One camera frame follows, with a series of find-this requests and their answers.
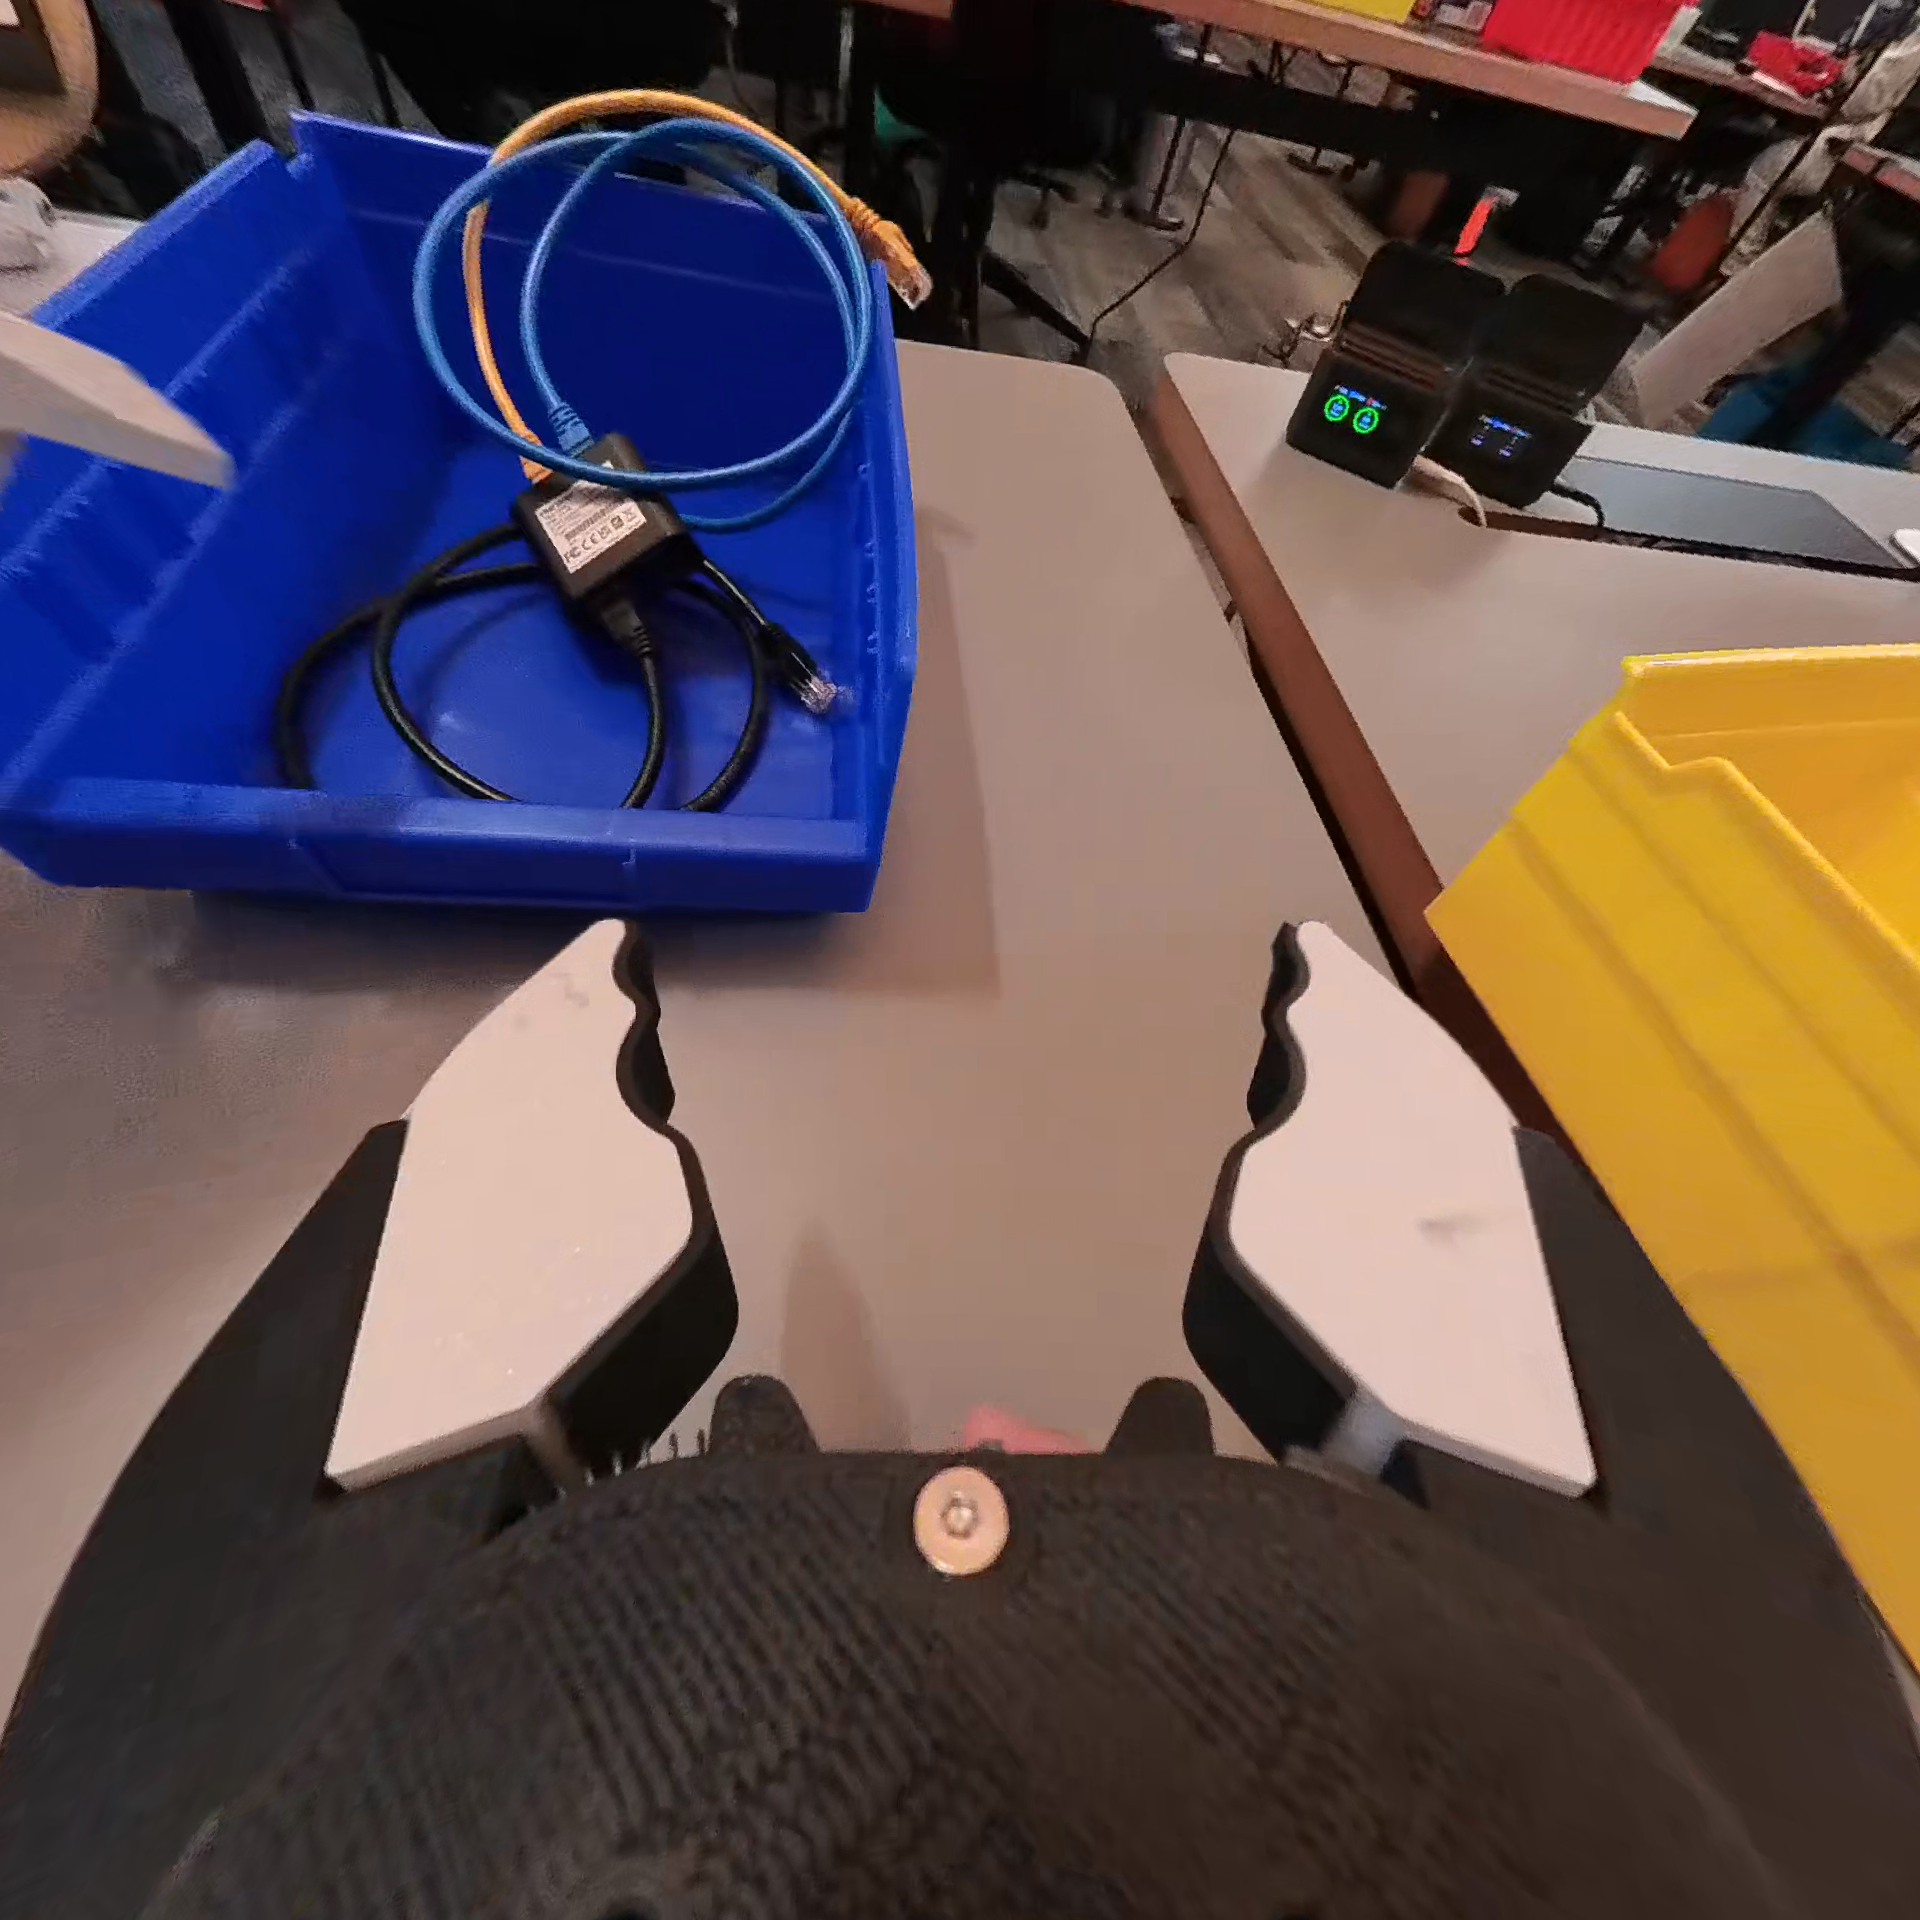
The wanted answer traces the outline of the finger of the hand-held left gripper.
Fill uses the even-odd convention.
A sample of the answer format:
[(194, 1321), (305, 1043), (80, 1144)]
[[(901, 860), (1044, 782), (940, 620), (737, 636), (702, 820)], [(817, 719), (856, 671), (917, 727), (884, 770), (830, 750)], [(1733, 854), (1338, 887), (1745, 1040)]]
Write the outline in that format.
[(236, 463), (206, 426), (100, 349), (4, 317), (4, 478), (28, 439), (226, 489)]

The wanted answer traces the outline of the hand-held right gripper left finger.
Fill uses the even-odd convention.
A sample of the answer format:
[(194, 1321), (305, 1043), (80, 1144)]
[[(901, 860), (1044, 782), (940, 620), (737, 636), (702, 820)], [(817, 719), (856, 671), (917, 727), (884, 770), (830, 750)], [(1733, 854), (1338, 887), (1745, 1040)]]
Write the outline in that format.
[(673, 1100), (624, 921), (446, 1052), (403, 1118), (327, 1449), (338, 1488), (498, 1442), (563, 1488), (696, 1454), (737, 1288)]

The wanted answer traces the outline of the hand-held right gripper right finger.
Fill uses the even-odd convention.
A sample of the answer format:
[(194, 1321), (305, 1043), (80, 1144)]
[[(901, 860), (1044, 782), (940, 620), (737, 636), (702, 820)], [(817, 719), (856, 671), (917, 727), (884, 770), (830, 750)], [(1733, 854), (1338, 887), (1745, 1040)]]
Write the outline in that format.
[(1323, 921), (1274, 937), (1183, 1336), (1269, 1460), (1380, 1480), (1425, 1445), (1556, 1498), (1596, 1488), (1519, 1117)]

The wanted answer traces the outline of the blue plastic bin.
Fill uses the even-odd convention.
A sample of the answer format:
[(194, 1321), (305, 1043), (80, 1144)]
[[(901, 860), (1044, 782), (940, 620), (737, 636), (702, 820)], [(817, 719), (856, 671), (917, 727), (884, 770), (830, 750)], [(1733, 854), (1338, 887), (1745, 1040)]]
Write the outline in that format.
[[(34, 445), (4, 852), (66, 885), (591, 915), (871, 900), (917, 681), (877, 218), (702, 114), (479, 146), (299, 117), (39, 310), (226, 489)], [(553, 472), (702, 568), (567, 609)]]

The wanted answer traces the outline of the yellow plastic bin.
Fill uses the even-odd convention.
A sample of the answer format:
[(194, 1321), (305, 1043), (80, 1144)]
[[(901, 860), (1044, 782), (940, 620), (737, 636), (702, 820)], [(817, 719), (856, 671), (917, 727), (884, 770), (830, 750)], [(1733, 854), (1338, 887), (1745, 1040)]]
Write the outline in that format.
[(1437, 942), (1916, 1662), (1916, 645), (1623, 663)]

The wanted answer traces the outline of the black network splitter box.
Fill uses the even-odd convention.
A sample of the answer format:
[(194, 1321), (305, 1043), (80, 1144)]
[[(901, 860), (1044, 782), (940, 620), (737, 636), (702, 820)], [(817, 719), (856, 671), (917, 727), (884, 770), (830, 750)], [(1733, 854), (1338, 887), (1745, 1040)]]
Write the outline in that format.
[(702, 548), (659, 497), (553, 472), (511, 498), (511, 525), (567, 609), (649, 597), (702, 568)]

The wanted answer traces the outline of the grey desk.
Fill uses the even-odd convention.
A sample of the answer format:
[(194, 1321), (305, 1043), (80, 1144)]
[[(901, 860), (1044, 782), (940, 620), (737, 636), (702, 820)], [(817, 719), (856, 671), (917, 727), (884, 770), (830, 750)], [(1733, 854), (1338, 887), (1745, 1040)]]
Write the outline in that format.
[(1282, 439), (1302, 376), (1168, 353), (1145, 407), (1255, 674), (1399, 982), (1526, 1127), (1556, 1123), (1426, 928), (1629, 655), (1916, 639), (1876, 582), (1476, 525)]
[[(830, 1445), (1192, 1373), (1269, 942), (1380, 947), (1096, 371), (901, 347), (922, 663), (871, 908), (649, 929), (740, 1291)], [(360, 1136), (576, 925), (4, 866), (4, 1705), (130, 1449)]]

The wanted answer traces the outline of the wooden sign board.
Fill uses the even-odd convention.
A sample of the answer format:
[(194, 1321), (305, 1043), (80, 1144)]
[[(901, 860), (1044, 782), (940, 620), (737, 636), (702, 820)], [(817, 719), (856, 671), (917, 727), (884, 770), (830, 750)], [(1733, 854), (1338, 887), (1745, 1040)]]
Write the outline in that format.
[(4, 4), (4, 177), (67, 162), (99, 109), (99, 41), (85, 4)]

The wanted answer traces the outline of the black flat pad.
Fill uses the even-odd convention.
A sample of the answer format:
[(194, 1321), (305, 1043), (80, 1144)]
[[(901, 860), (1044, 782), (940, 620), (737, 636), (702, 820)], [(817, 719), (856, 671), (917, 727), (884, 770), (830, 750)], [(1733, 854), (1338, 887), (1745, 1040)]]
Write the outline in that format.
[(1461, 472), (1489, 523), (1514, 531), (1888, 582), (1916, 574), (1914, 556), (1801, 485), (1613, 459), (1569, 459), (1537, 491), (1519, 465), (1463, 463)]

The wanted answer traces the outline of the black charging dock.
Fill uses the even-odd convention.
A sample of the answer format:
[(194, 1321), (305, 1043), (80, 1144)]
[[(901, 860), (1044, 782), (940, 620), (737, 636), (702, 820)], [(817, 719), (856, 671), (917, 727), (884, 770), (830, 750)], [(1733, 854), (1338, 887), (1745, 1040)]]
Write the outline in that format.
[(1400, 485), (1505, 294), (1499, 275), (1450, 250), (1380, 245), (1309, 367), (1282, 445), (1372, 485)]
[(1641, 312), (1594, 286), (1527, 275), (1476, 328), (1425, 459), (1478, 498), (1527, 510), (1586, 445), (1590, 404), (1641, 333)]

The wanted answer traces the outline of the wooden work table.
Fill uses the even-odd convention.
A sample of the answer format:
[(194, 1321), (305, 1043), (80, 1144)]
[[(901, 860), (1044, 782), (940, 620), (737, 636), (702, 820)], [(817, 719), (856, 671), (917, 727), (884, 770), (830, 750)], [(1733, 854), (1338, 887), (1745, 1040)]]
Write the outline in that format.
[(1492, 102), (1544, 106), (1550, 114), (1679, 140), (1696, 124), (1696, 106), (1631, 77), (1610, 81), (1574, 69), (1489, 52), (1478, 41), (1414, 28), (1385, 17), (1330, 4), (1133, 4), (1138, 14), (1179, 18), (1194, 28), (1223, 28), (1243, 38), (1302, 48), (1360, 69), (1380, 69), (1400, 81), (1437, 81)]

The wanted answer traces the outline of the red plastic bin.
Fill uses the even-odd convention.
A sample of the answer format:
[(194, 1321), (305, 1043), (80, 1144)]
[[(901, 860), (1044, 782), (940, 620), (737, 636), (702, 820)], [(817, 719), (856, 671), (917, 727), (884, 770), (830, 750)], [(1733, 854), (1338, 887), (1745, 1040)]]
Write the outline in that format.
[(1492, 4), (1478, 45), (1601, 81), (1639, 81), (1688, 4)]

